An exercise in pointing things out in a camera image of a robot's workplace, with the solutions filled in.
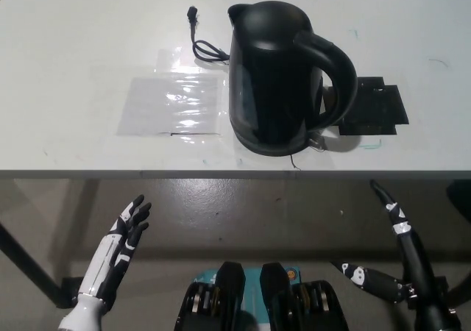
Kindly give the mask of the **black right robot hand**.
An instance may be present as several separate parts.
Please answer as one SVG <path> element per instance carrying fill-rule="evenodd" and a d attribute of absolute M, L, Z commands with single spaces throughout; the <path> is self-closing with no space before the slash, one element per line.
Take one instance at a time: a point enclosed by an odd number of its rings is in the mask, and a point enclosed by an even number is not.
<path fill-rule="evenodd" d="M 369 182 L 389 217 L 403 266 L 403 278 L 345 261 L 333 261 L 335 266 L 355 287 L 383 301 L 408 303 L 416 312 L 415 330 L 460 330 L 461 322 L 449 307 L 443 287 L 436 278 L 425 247 L 409 223 L 396 199 L 378 182 Z"/>

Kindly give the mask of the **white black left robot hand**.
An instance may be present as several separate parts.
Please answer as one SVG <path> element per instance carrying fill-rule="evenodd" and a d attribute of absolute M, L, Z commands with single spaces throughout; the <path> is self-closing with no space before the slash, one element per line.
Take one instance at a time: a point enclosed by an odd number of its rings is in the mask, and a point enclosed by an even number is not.
<path fill-rule="evenodd" d="M 117 290 L 129 268 L 138 243 L 149 223 L 152 204 L 137 196 L 121 212 L 109 232 L 101 239 L 79 287 L 80 295 L 102 301 L 109 311 L 116 300 Z"/>

